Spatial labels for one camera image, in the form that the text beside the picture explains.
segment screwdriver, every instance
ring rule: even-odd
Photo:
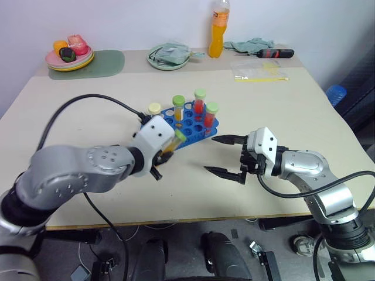
[[[278,57],[278,58],[290,58],[294,55],[294,50],[292,49],[263,49],[259,52],[253,53],[257,57]]]

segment orange juice bottle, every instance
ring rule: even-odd
[[[229,0],[216,0],[212,17],[212,41],[209,47],[210,57],[220,57],[223,51],[223,34],[227,29]]]

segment white wall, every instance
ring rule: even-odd
[[[0,117],[53,41],[79,33],[96,50],[149,49],[169,39],[203,47],[211,5],[208,0],[0,1]],[[324,89],[339,83],[374,44],[374,25],[374,0],[231,0],[225,39],[262,37],[291,46]]]

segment red liquid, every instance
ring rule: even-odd
[[[207,128],[211,128],[213,126],[213,122],[215,121],[215,114],[206,113],[206,117],[204,118],[204,126]]]
[[[195,100],[194,102],[194,112],[197,114],[203,113],[204,102],[202,100]]]

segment yellow plate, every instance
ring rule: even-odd
[[[71,67],[71,68],[54,68],[52,66],[48,66],[50,69],[53,69],[53,70],[56,70],[56,71],[60,71],[60,72],[68,72],[68,71],[73,71],[73,70],[77,70],[77,69],[80,69],[86,65],[88,65],[89,63],[91,63],[91,61],[93,60],[94,58],[94,52],[93,52],[93,55],[91,56],[91,58],[89,58],[86,62],[84,62],[83,64],[79,65],[79,66],[74,66],[74,67]]]

